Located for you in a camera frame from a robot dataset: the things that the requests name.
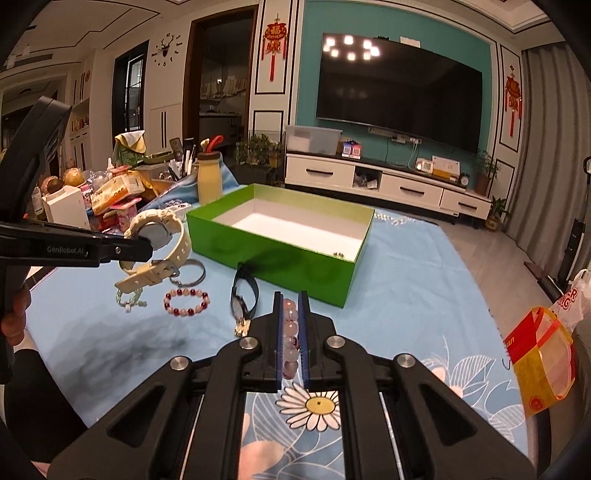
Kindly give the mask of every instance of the television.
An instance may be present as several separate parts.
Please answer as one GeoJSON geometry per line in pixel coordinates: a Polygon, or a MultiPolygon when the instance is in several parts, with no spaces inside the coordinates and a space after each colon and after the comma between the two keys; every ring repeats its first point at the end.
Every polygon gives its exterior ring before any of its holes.
{"type": "Polygon", "coordinates": [[[477,153],[482,73],[394,41],[324,34],[316,116],[477,153]]]}

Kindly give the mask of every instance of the drawer handle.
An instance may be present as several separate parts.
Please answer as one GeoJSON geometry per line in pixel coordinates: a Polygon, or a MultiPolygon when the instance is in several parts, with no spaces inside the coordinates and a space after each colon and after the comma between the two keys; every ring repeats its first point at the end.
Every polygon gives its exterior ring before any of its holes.
{"type": "Polygon", "coordinates": [[[409,192],[409,193],[416,193],[417,195],[420,195],[420,196],[425,195],[425,192],[419,192],[418,190],[413,190],[413,189],[406,189],[405,187],[400,187],[400,190],[402,190],[404,192],[409,192]]]}
{"type": "Polygon", "coordinates": [[[308,172],[308,173],[317,173],[319,175],[327,175],[329,177],[331,177],[332,175],[334,175],[334,173],[331,172],[331,171],[311,170],[310,168],[307,168],[306,169],[306,172],[308,172]]]}
{"type": "Polygon", "coordinates": [[[469,208],[471,210],[478,210],[478,207],[473,207],[472,205],[468,205],[467,203],[458,202],[457,204],[469,208]]]}

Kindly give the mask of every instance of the tv cabinet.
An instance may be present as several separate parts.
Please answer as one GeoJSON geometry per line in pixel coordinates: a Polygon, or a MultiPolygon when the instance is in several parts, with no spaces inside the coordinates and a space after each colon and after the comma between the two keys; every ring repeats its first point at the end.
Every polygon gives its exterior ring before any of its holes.
{"type": "Polygon", "coordinates": [[[286,163],[287,187],[318,189],[320,194],[324,190],[371,197],[392,202],[394,209],[397,204],[411,206],[451,216],[452,221],[460,215],[485,220],[491,208],[488,198],[472,190],[385,162],[288,152],[286,163]],[[366,173],[368,170],[378,181],[378,188],[353,186],[355,172],[366,173]]]}

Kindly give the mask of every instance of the pink bead bracelet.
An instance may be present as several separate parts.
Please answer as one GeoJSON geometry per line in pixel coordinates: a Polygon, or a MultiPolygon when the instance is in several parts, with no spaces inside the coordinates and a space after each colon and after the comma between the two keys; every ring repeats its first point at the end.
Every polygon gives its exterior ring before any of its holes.
{"type": "Polygon", "coordinates": [[[175,317],[186,317],[187,315],[192,317],[196,313],[201,313],[209,305],[209,295],[206,291],[195,290],[191,288],[179,288],[178,290],[171,290],[164,296],[164,310],[175,317]],[[201,297],[203,301],[195,306],[193,309],[175,309],[170,306],[170,301],[173,297],[201,297]]]}

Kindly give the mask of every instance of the daisy print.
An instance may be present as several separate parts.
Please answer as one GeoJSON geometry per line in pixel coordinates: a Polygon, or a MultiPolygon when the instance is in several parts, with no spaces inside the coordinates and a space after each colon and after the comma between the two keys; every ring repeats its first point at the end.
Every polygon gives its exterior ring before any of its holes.
{"type": "Polygon", "coordinates": [[[281,407],[279,413],[290,415],[286,422],[291,429],[303,426],[310,432],[340,429],[339,395],[335,391],[308,393],[301,385],[292,382],[275,403],[281,407]]]}

